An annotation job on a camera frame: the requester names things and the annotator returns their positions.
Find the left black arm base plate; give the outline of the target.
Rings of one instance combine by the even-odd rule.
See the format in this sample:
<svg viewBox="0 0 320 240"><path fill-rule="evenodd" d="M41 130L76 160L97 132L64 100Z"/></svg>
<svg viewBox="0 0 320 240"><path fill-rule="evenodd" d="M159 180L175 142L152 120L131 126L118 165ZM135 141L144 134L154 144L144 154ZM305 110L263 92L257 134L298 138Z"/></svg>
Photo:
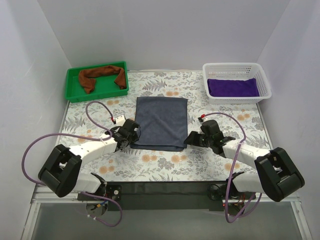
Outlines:
<svg viewBox="0 0 320 240"><path fill-rule="evenodd" d="M91 195L95 195L95 197L92 196L87 196L84 195L82 193L79 193L77 195L77 200L78 201L102 201L102 198L100 197L104 197L104 198L109 198L109 199L113 199L115 201L119 201L121 199L121 194L122 194L122 186L121 185L101 185L96 192L94 193L90 193Z"/></svg>

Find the purple towel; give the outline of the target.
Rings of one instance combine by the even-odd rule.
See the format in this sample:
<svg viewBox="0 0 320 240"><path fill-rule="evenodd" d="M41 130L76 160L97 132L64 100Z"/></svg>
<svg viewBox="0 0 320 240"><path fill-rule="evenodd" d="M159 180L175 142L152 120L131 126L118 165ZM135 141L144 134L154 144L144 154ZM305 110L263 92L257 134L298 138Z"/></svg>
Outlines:
<svg viewBox="0 0 320 240"><path fill-rule="evenodd" d="M248 80L208 79L207 86L208 92L212 97L241 98L260 96L255 78Z"/></svg>

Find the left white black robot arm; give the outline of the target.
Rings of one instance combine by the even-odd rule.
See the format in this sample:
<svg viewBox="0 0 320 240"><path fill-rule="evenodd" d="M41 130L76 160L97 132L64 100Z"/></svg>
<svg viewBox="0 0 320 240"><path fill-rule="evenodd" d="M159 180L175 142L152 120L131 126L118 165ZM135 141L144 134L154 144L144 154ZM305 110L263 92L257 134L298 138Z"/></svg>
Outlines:
<svg viewBox="0 0 320 240"><path fill-rule="evenodd" d="M106 196L107 182L96 173L81 173L81 167L104 155L125 149L139 140L140 125L126 119L122 125L113 127L98 141L90 140L80 145L66 147L59 144L38 173L38 178L62 198L70 192L86 192L96 196Z"/></svg>

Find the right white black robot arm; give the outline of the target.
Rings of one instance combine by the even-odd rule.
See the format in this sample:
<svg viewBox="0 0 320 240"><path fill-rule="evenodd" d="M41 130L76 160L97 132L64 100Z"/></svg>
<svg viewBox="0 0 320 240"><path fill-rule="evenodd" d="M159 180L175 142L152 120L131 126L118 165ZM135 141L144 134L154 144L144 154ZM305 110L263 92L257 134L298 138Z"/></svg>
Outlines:
<svg viewBox="0 0 320 240"><path fill-rule="evenodd" d="M184 143L210 148L217 155L256 170L256 173L242 171L228 177L230 194L261 193L280 202L305 185L305 179L283 148L269 150L243 144L239 139L224 136L215 120L204 121L200 129L200 132L192 131Z"/></svg>

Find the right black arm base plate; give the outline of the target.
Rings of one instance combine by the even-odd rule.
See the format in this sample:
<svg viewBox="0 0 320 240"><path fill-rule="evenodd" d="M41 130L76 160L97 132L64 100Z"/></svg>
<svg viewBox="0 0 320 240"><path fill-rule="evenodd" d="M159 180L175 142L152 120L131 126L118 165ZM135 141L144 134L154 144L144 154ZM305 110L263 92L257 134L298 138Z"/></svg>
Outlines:
<svg viewBox="0 0 320 240"><path fill-rule="evenodd" d="M227 193L227 184L211 184L208 187L208 191L210 197L213 200L222 200L225 199ZM229 200L248 200L252 196L252 192L239 192L236 188L231 184L228 194Z"/></svg>

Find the grey blue towel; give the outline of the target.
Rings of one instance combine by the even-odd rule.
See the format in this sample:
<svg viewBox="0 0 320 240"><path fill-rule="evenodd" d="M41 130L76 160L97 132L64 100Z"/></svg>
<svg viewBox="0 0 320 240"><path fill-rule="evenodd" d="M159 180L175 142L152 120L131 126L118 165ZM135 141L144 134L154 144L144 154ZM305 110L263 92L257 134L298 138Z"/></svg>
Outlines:
<svg viewBox="0 0 320 240"><path fill-rule="evenodd" d="M139 150L181 152L187 145L188 100L181 97L141 96L136 99L135 121L139 140L130 147Z"/></svg>

